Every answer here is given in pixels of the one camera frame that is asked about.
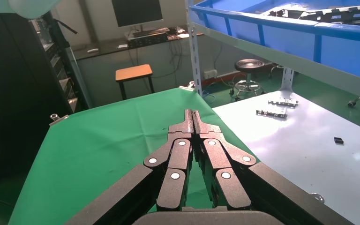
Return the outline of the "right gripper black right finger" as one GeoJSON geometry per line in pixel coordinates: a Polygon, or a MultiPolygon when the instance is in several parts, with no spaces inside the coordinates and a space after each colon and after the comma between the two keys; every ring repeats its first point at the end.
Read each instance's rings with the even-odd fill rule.
{"type": "Polygon", "coordinates": [[[202,121],[193,111],[195,158],[213,207],[248,210],[252,204],[237,173],[256,164],[257,159],[229,143],[217,125],[202,121]]]}

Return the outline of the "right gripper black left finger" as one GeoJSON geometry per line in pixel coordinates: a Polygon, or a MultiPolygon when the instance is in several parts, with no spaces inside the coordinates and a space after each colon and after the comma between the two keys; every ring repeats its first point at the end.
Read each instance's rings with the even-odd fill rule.
{"type": "Polygon", "coordinates": [[[144,165],[156,173],[157,211],[180,211],[185,206],[193,161],[193,136],[192,110],[186,109],[184,121],[169,126],[166,143],[144,159],[144,165]]]}

